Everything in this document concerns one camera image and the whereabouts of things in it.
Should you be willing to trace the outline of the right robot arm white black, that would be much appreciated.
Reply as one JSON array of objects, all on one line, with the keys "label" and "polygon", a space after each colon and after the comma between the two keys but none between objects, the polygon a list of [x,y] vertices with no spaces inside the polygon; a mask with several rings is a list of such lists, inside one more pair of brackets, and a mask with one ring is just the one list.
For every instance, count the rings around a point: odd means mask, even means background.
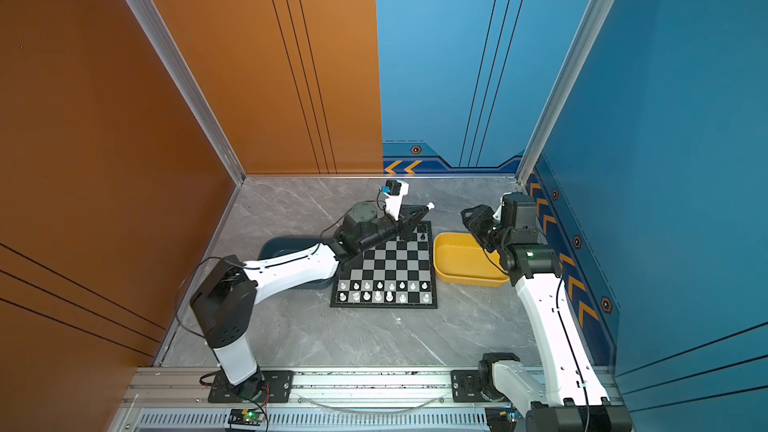
[{"label": "right robot arm white black", "polygon": [[461,212],[482,250],[498,254],[522,301],[545,379],[539,383],[512,357],[487,354],[479,366],[485,393],[508,399],[529,431],[630,431],[627,408],[610,400],[580,338],[558,257],[539,240],[536,209],[532,197],[507,193],[497,210],[478,205]]}]

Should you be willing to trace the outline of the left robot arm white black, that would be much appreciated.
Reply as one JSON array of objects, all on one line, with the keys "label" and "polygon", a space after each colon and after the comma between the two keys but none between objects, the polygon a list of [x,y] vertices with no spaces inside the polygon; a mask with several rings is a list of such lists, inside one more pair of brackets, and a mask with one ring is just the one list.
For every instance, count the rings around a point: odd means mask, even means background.
[{"label": "left robot arm white black", "polygon": [[362,201],[332,225],[332,236],[306,249],[257,261],[234,255],[219,258],[189,304],[228,390],[250,400],[265,388],[266,379],[246,338],[257,304],[299,285],[330,279],[364,252],[409,238],[433,208],[428,203],[379,210],[374,202]]}]

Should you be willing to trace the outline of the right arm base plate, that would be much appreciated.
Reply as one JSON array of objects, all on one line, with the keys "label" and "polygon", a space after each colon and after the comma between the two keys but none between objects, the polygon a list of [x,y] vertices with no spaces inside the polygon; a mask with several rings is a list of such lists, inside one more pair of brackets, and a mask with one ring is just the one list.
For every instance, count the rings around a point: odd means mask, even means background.
[{"label": "right arm base plate", "polygon": [[451,372],[453,401],[457,403],[490,402],[527,406],[539,399],[542,386],[523,369],[502,367],[490,375],[475,370]]}]

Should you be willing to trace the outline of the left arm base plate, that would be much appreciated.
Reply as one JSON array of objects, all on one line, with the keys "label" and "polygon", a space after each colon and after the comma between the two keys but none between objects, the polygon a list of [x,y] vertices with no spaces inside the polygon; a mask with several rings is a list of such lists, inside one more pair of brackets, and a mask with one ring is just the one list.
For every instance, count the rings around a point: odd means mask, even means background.
[{"label": "left arm base plate", "polygon": [[200,384],[209,388],[209,403],[256,402],[259,405],[283,404],[289,401],[294,372],[267,370],[257,372],[239,385],[232,385],[223,370],[200,377]]}]

